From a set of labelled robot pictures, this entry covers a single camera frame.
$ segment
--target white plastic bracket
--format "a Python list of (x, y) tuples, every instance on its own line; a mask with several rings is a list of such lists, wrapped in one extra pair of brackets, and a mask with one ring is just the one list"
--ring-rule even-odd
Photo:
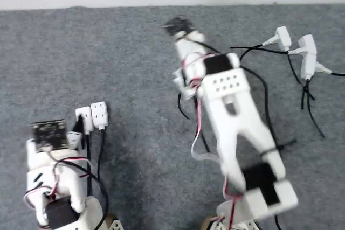
[(119, 220), (114, 220), (113, 223), (110, 225), (109, 230), (125, 230), (121, 222)]

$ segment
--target wire bundle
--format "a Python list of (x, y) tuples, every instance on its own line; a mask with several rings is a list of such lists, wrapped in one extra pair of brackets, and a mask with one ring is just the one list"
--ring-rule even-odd
[[(256, 45), (256, 46), (253, 46), (253, 47), (247, 47), (247, 46), (242, 46), (242, 47), (230, 47), (231, 49), (243, 49), (243, 48), (246, 48), (247, 50), (240, 56), (240, 60), (242, 61), (243, 60), (243, 57), (248, 53), (250, 52), (251, 50), (259, 50), (259, 51), (266, 51), (266, 52), (272, 52), (272, 53), (276, 53), (276, 54), (285, 54), (287, 55), (287, 60), (289, 62), (289, 65), (290, 65), (290, 69), (293, 73), (293, 76), (295, 77), (295, 80), (298, 84), (300, 84), (302, 86), (302, 105), (301, 105), (301, 109), (303, 109), (303, 102), (304, 102), (304, 97), (305, 97), (305, 94), (307, 94), (307, 107), (308, 107), (308, 113), (309, 113), (309, 116), (313, 122), (313, 124), (315, 125), (316, 129), (318, 130), (320, 136), (322, 138), (325, 138), (325, 135), (324, 133), (322, 132), (320, 126), (318, 125), (318, 123), (316, 122), (313, 114), (312, 114), (312, 111), (311, 111), (311, 104), (310, 104), (310, 99), (312, 100), (315, 100), (315, 97), (310, 93), (309, 91), (309, 83), (310, 83), (310, 80), (307, 80), (306, 84), (303, 86), (301, 80), (298, 78), (297, 74), (296, 74), (296, 71), (292, 65), (292, 62), (291, 62), (291, 57), (290, 55), (288, 54), (288, 51), (276, 51), (276, 50), (270, 50), (270, 49), (267, 49), (267, 48), (261, 48), (262, 44), (260, 45)], [(333, 75), (345, 75), (345, 74), (338, 74), (338, 73), (332, 73)]]

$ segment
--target cable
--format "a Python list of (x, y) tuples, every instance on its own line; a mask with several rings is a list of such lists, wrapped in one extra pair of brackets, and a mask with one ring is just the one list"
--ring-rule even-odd
[(248, 48), (245, 52), (242, 53), (241, 57), (239, 57), (239, 61), (242, 61), (243, 57), (248, 53), (250, 52), (251, 50), (255, 50), (255, 48), (259, 48), (259, 47), (262, 47), (262, 44), (259, 44), (259, 45), (256, 45), (252, 48)]
[[(189, 120), (189, 116), (186, 114), (186, 112), (182, 109), (181, 107), (181, 96), (182, 94), (181, 93), (178, 93), (178, 97), (177, 97), (177, 107), (178, 107), (178, 110), (180, 111), (180, 113), (187, 119)], [(196, 110), (196, 98), (194, 98), (194, 104), (195, 104), (195, 110)], [(201, 135), (201, 139), (203, 141), (203, 144), (205, 146), (205, 149), (208, 153), (210, 153), (210, 147), (209, 145), (207, 144), (207, 141), (206, 141), (206, 138), (203, 134), (203, 131), (202, 129), (200, 129), (200, 135)]]
[[(194, 96), (194, 107), (195, 107), (195, 111), (197, 110), (197, 106), (198, 106), (198, 104), (197, 104), (197, 98)], [(211, 152), (211, 151), (210, 151), (210, 147), (209, 147), (209, 145), (207, 144), (207, 141), (206, 141), (206, 138), (205, 138), (205, 136), (204, 136), (204, 134), (203, 134), (203, 132), (202, 132), (201, 126), (200, 126), (200, 135), (201, 135), (201, 139), (202, 139), (202, 141), (203, 141), (203, 144), (204, 144), (204, 146), (205, 146), (205, 149), (206, 149), (207, 153), (210, 153), (210, 152)]]
[(106, 132), (104, 129), (101, 129), (101, 149), (99, 151), (99, 157), (97, 161), (97, 178), (99, 181), (101, 181), (100, 168), (101, 168), (101, 161), (102, 161), (102, 155), (103, 155), (105, 144), (106, 144)]
[(260, 50), (260, 51), (266, 51), (266, 52), (272, 52), (272, 53), (277, 53), (277, 54), (287, 54), (287, 51), (276, 51), (276, 50), (270, 50), (269, 48), (260, 48), (260, 47), (230, 47), (232, 49), (238, 49), (238, 48), (248, 48), (251, 50)]
[(345, 76), (345, 74), (342, 74), (342, 73), (334, 73), (332, 72), (331, 75), (336, 75), (336, 76)]
[(275, 225), (277, 226), (278, 230), (282, 230), (281, 227), (280, 227), (277, 215), (274, 216), (274, 222), (275, 222)]
[(30, 199), (29, 199), (29, 195), (30, 194), (33, 194), (37, 191), (43, 191), (43, 193), (49, 193), (52, 191), (52, 187), (49, 187), (49, 186), (45, 186), (45, 185), (38, 185), (36, 186), (35, 188), (32, 188), (30, 190), (28, 190), (27, 192), (24, 193), (24, 197), (23, 197), (23, 200), (25, 202), (25, 204), (32, 210), (35, 210), (35, 206), (31, 203)]
[(309, 94), (309, 83), (310, 83), (310, 80), (307, 80), (306, 87), (307, 87), (307, 107), (308, 107), (308, 112), (309, 112), (310, 118), (312, 119), (316, 129), (319, 132), (319, 134), (321, 135), (322, 138), (325, 138), (324, 133), (322, 132), (321, 128), (319, 127), (319, 125), (315, 121), (314, 116), (313, 116), (312, 111), (311, 111), (311, 95)]
[[(86, 158), (91, 161), (91, 143), (90, 143), (90, 135), (85, 135), (85, 142), (86, 142)], [(91, 166), (87, 164), (87, 172), (91, 173)], [(87, 196), (92, 196), (92, 179), (87, 177)]]
[(290, 55), (289, 55), (289, 54), (287, 55), (287, 60), (289, 61), (290, 68), (291, 68), (291, 71), (292, 71), (292, 73), (293, 73), (293, 76), (295, 77), (297, 83), (301, 85), (301, 84), (302, 84), (302, 83), (301, 83), (301, 80), (298, 78), (298, 76), (297, 76), (297, 74), (296, 74), (296, 71), (295, 71), (295, 69), (294, 69), (294, 67), (293, 67), (293, 65), (292, 65), (291, 58), (290, 58)]
[(81, 167), (78, 164), (66, 161), (67, 159), (70, 159), (70, 158), (79, 158), (79, 157), (68, 157), (68, 158), (56, 160), (50, 153), (48, 153), (48, 155), (50, 156), (50, 158), (52, 158), (54, 161), (56, 161), (56, 163), (53, 167), (53, 171), (55, 171), (55, 169), (59, 163), (63, 163), (63, 164), (69, 165), (69, 166), (73, 166), (73, 167), (79, 169), (80, 171), (82, 171), (84, 173), (87, 173), (98, 184), (98, 186), (101, 190), (101, 193), (105, 199), (105, 208), (104, 208), (103, 216), (102, 216), (101, 220), (99, 221), (99, 223), (97, 224), (96, 228), (94, 229), (94, 230), (98, 230), (101, 227), (101, 225), (103, 224), (103, 222), (105, 221), (107, 214), (108, 214), (108, 210), (109, 210), (109, 196), (108, 196), (107, 190), (105, 189), (103, 183), (100, 180), (98, 180), (98, 178), (94, 174), (88, 173), (87, 169)]
[(189, 41), (192, 41), (192, 42), (194, 42), (194, 43), (197, 43), (197, 44), (199, 44), (199, 45), (201, 45), (201, 46), (203, 46), (203, 47), (205, 47), (205, 48), (208, 48), (208, 49), (211, 50), (211, 51), (214, 51), (214, 52), (216, 52), (216, 53), (218, 53), (218, 54), (221, 54), (221, 52), (218, 51), (216, 48), (213, 48), (212, 46), (210, 46), (210, 45), (208, 45), (208, 44), (206, 44), (206, 43), (202, 43), (201, 41), (191, 40), (191, 39), (188, 39), (188, 38), (186, 38), (186, 39), (189, 40)]
[(195, 137), (191, 146), (191, 154), (192, 157), (195, 160), (202, 161), (202, 160), (212, 160), (214, 162), (219, 163), (219, 157), (211, 152), (206, 152), (203, 154), (198, 154), (194, 151), (194, 146), (199, 138), (200, 132), (201, 132), (201, 101), (200, 99), (196, 100), (196, 121), (197, 121), (197, 127), (196, 127), (196, 133)]
[(266, 119), (266, 123), (267, 123), (267, 126), (272, 134), (272, 137), (273, 137), (273, 140), (275, 142), (275, 144), (277, 145), (277, 137), (275, 135), (275, 132), (274, 132), (274, 129), (273, 129), (273, 126), (272, 126), (272, 121), (271, 121), (271, 116), (270, 116), (270, 107), (268, 105), (268, 85), (266, 83), (266, 81), (260, 77), (256, 72), (250, 70), (249, 68), (246, 68), (244, 66), (240, 66), (243, 70), (251, 73), (252, 75), (256, 76), (257, 79), (259, 79), (261, 81), (261, 83), (263, 83), (263, 86), (264, 86), (264, 94), (265, 94), (265, 119)]

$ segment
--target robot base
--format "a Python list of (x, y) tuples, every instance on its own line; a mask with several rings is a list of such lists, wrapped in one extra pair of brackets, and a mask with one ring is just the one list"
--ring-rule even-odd
[[(264, 196), (259, 188), (245, 192), (243, 197), (236, 201), (233, 224), (237, 225), (250, 220), (265, 219), (297, 206), (297, 196), (288, 180), (275, 182), (274, 188), (280, 202), (271, 206), (266, 205)], [(231, 207), (232, 200), (223, 202), (217, 207), (217, 215), (225, 217), (225, 224), (229, 223)]]
[[(226, 230), (226, 225), (218, 224), (212, 221), (213, 217), (207, 217), (203, 224), (201, 225), (200, 230)], [(232, 226), (233, 229), (238, 230), (260, 230), (257, 224), (254, 221), (248, 221), (245, 223), (237, 224)]]

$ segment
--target red wire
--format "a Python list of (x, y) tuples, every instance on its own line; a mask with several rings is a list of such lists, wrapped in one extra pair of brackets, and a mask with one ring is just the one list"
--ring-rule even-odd
[(236, 205), (236, 199), (233, 199), (232, 206), (231, 206), (231, 212), (230, 212), (230, 220), (229, 220), (228, 230), (231, 230), (231, 227), (232, 227), (233, 214), (235, 213), (235, 205)]

